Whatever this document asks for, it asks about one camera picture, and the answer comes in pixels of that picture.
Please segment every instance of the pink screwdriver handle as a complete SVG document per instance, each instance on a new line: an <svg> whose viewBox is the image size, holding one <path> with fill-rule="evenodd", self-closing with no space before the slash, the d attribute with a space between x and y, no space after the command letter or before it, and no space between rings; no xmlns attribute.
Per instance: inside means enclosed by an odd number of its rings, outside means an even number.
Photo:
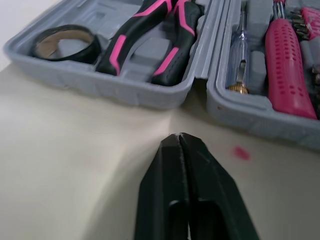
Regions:
<svg viewBox="0 0 320 240"><path fill-rule="evenodd" d="M270 24L265 48L273 109L317 119L306 88L298 38L287 20L281 18Z"/></svg>

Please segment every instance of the voltage tester screwdriver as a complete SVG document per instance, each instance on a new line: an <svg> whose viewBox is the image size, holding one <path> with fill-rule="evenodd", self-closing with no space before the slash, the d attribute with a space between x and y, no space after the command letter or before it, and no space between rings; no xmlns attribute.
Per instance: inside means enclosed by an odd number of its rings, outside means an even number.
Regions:
<svg viewBox="0 0 320 240"><path fill-rule="evenodd" d="M102 54L97 72L119 76L134 43L146 32L160 24L173 10L176 41L150 78L152 84L173 86L186 67L190 49L195 42L195 28L201 16L198 5L188 0L144 0L138 12L117 31Z"/></svg>
<svg viewBox="0 0 320 240"><path fill-rule="evenodd" d="M226 88L241 94L248 94L249 81L249 47L247 40L247 14L246 6L241 6L239 27L231 42Z"/></svg>
<svg viewBox="0 0 320 240"><path fill-rule="evenodd" d="M317 119L307 91L298 38L285 19L285 0L273 0L274 21L265 38L268 97L273 109Z"/></svg>

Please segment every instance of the pink mark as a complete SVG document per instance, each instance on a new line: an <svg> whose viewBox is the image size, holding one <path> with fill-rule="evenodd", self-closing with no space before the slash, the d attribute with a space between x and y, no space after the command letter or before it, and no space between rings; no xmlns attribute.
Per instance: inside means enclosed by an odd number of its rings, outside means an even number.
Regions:
<svg viewBox="0 0 320 240"><path fill-rule="evenodd" d="M162 74L167 67L169 66L170 62L172 61L172 59L175 57L175 55L177 54L177 52L179 51L178 47L174 47L172 48L171 52L168 54L168 56L166 56L165 60L163 61L163 63L160 65L160 67L158 68L157 71L155 71L155 73L153 74L153 76Z"/></svg>
<svg viewBox="0 0 320 240"><path fill-rule="evenodd" d="M240 146L235 147L232 152L242 160L248 161L250 159L250 154Z"/></svg>
<svg viewBox="0 0 320 240"><path fill-rule="evenodd" d="M121 51L122 46L124 45L126 40L126 36L125 35L120 35L119 38L117 39L114 48L112 50L112 53L110 55L109 61L112 64L112 66L115 68L116 70L116 75L119 76L120 74L120 66L118 63L118 56L119 53Z"/></svg>
<svg viewBox="0 0 320 240"><path fill-rule="evenodd" d="M166 8L168 9L168 13L172 10L172 3L171 0L157 0L154 4L152 4L150 7L148 7L143 12L139 12L134 17L145 17L151 14L153 11L155 11L158 7L160 7L163 3L166 3Z"/></svg>
<svg viewBox="0 0 320 240"><path fill-rule="evenodd" d="M178 0L174 7L174 14L176 14L176 11L178 11L179 14L179 22L181 27L183 27L185 30L190 32L193 36L195 36L195 31L188 26L187 20L186 20L186 14L185 14L185 3L188 2L188 0Z"/></svg>

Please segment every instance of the screwdriver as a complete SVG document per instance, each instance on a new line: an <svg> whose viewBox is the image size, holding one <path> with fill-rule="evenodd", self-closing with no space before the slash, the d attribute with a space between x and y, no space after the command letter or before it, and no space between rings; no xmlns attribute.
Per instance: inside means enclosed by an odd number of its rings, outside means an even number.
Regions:
<svg viewBox="0 0 320 240"><path fill-rule="evenodd" d="M307 91L298 38L285 19L285 0L273 0L274 21L265 37L268 97L273 109L317 119Z"/></svg>
<svg viewBox="0 0 320 240"><path fill-rule="evenodd" d="M249 47L246 33L247 14L246 6L241 6L240 23L235 36L231 41L229 53L226 88L248 94L246 83L249 81Z"/></svg>

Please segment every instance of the black tool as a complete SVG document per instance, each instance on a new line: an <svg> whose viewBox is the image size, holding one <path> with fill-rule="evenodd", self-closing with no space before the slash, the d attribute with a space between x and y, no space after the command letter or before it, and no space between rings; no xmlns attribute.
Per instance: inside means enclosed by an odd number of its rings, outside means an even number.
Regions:
<svg viewBox="0 0 320 240"><path fill-rule="evenodd" d="M135 240L258 240L235 181L201 139L163 140L139 189Z"/></svg>
<svg viewBox="0 0 320 240"><path fill-rule="evenodd" d="M134 43L161 23L172 10L176 41L153 73L150 82L167 87L176 85L181 71L188 63L189 52L196 39L195 28L202 14L198 5L188 0L144 0L138 12L117 31L96 71L119 76Z"/></svg>
<svg viewBox="0 0 320 240"><path fill-rule="evenodd" d="M58 43L62 39L77 39L88 45L81 51L65 56L53 57L58 50ZM76 61L93 64L101 53L99 39L88 28L80 25L68 24L47 29L41 32L32 42L31 55L38 59L58 62Z"/></svg>

